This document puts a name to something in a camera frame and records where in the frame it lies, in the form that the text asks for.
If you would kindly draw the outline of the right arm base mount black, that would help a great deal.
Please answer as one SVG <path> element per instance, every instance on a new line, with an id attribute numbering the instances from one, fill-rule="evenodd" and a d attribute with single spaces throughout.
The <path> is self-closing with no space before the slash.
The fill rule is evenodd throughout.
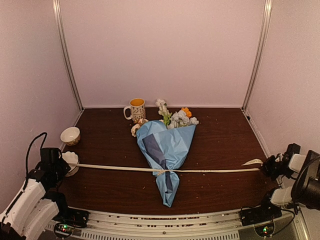
<path id="1" fill-rule="evenodd" d="M 281 208 L 271 203 L 271 198 L 275 190 L 276 188 L 269 190 L 257 206 L 245 206 L 240 210 L 239 216 L 242 226 L 255 225 L 282 216 Z"/>

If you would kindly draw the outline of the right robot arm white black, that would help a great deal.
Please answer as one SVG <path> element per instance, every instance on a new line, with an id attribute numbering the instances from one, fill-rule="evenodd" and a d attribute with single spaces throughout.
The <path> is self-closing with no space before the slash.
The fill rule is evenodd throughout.
<path id="1" fill-rule="evenodd" d="M 266 194 L 268 201 L 256 210 L 259 220 L 268 220 L 276 207 L 301 204 L 311 210 L 320 209 L 320 154 L 309 150 L 300 154 L 301 146 L 291 143 L 285 153 L 270 156 L 262 163 L 260 170 L 266 177 L 276 180 L 279 176 L 293 178 L 292 186 L 274 188 Z"/>

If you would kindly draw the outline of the blue tissue paper sheet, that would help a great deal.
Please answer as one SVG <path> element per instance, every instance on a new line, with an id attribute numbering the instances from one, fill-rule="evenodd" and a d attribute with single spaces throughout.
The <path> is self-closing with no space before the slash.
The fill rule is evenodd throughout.
<path id="1" fill-rule="evenodd" d="M 136 132 L 137 144 L 152 169 L 164 170 L 153 172 L 162 198 L 163 205 L 171 207 L 180 179 L 174 171 L 185 162 L 189 153 L 195 125 L 168 129 L 159 120 L 148 121 Z"/>

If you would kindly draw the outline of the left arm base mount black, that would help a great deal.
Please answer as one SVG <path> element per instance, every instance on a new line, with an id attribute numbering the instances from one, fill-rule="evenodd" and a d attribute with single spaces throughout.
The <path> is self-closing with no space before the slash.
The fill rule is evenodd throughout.
<path id="1" fill-rule="evenodd" d="M 55 221 L 53 233 L 60 239 L 70 237 L 76 228 L 83 229 L 87 227 L 89 212 L 70 208 L 66 197 L 61 192 L 50 191 L 47 197 L 56 203 L 58 214 L 53 217 Z"/>

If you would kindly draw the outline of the floral mug yellow inside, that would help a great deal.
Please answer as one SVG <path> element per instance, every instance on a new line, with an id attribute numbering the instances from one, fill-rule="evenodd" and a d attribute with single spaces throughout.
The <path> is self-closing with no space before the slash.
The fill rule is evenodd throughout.
<path id="1" fill-rule="evenodd" d="M 126 115 L 126 111 L 130 110 L 130 115 Z M 145 100 L 142 98 L 134 98 L 129 102 L 129 105 L 124 107 L 123 115 L 126 120 L 132 120 L 135 124 L 140 119 L 146 118 Z"/>

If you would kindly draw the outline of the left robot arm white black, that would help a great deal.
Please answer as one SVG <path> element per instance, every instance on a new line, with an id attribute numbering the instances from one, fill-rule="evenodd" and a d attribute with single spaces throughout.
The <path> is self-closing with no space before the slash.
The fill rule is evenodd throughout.
<path id="1" fill-rule="evenodd" d="M 42 132 L 29 144 L 25 157 L 24 183 L 8 205 L 0 214 L 0 238 L 2 240 L 25 240 L 23 234 L 27 218 L 35 210 L 37 203 L 48 201 L 53 217 L 61 222 L 72 218 L 72 211 L 68 207 L 66 197 L 58 191 L 51 191 L 63 180 L 71 167 L 63 159 L 62 151 L 56 147 L 43 147 L 48 133 Z M 40 145 L 40 162 L 34 169 L 29 170 L 29 155 L 33 143 L 43 137 Z"/>

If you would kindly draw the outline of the orange fake flower stem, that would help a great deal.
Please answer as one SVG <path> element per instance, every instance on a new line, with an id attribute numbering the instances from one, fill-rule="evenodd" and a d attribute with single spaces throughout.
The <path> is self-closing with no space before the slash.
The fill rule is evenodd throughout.
<path id="1" fill-rule="evenodd" d="M 187 107 L 182 107 L 181 110 L 182 110 L 183 112 L 185 112 L 185 114 L 186 114 L 186 116 L 187 116 L 188 118 L 191 118 L 191 117 L 192 117 L 192 112 L 189 110 L 189 108 L 187 108 Z"/>

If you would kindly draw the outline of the white small fake flower stem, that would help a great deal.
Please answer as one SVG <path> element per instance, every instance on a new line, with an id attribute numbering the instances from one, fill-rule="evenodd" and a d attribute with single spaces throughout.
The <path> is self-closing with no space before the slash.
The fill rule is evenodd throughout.
<path id="1" fill-rule="evenodd" d="M 158 98 L 155 105 L 159 108 L 158 114 L 163 116 L 163 123 L 168 126 L 171 122 L 172 113 L 169 112 L 166 101 Z"/>

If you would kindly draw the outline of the cream printed ribbon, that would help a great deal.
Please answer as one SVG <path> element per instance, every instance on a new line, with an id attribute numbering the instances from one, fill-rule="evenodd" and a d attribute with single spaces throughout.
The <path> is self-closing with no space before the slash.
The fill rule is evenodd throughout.
<path id="1" fill-rule="evenodd" d="M 95 165 L 95 164 L 82 164 L 68 162 L 70 166 L 79 168 L 101 169 L 101 170 L 115 170 L 115 171 L 132 171 L 132 172 L 151 172 L 156 173 L 158 176 L 166 172 L 176 173 L 245 173 L 245 172 L 258 172 L 259 168 L 244 168 L 244 169 L 158 169 L 158 168 L 144 168 L 144 167 L 125 167 L 125 166 L 111 166 L 111 165 Z"/>

